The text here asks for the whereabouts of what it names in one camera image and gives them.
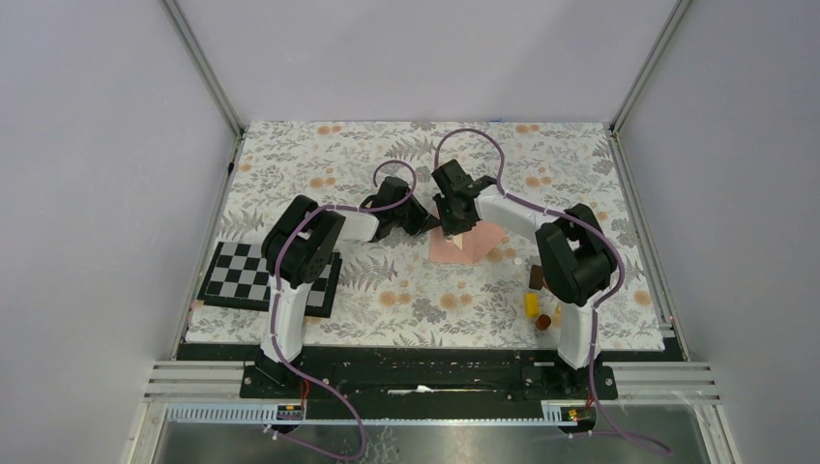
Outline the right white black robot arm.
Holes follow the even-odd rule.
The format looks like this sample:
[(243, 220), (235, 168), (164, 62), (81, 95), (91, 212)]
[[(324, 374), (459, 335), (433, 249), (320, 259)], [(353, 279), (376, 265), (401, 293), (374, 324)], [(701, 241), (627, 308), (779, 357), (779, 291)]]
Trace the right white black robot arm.
[(593, 385), (588, 365), (600, 352), (590, 300), (609, 287), (622, 264), (592, 210), (583, 204), (563, 212), (539, 206), (502, 192), (489, 176), (473, 179), (456, 160), (434, 169), (432, 178), (440, 189), (434, 201), (446, 236), (469, 232), (483, 220), (535, 244), (546, 288), (562, 302), (558, 355), (565, 364), (556, 369), (554, 383), (563, 396), (581, 396)]

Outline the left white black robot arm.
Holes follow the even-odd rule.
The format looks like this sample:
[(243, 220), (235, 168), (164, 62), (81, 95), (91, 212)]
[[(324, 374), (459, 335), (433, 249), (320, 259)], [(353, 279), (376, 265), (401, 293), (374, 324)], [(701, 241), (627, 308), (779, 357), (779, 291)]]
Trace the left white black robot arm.
[(359, 206), (321, 205), (296, 196), (262, 244), (271, 297), (269, 333), (261, 350), (274, 361), (263, 373), (263, 385), (278, 397), (299, 388), (301, 374), (289, 363), (304, 346), (303, 320), (311, 286), (331, 262), (338, 243), (375, 243), (397, 228), (418, 236), (439, 225), (440, 219), (395, 176), (384, 179)]

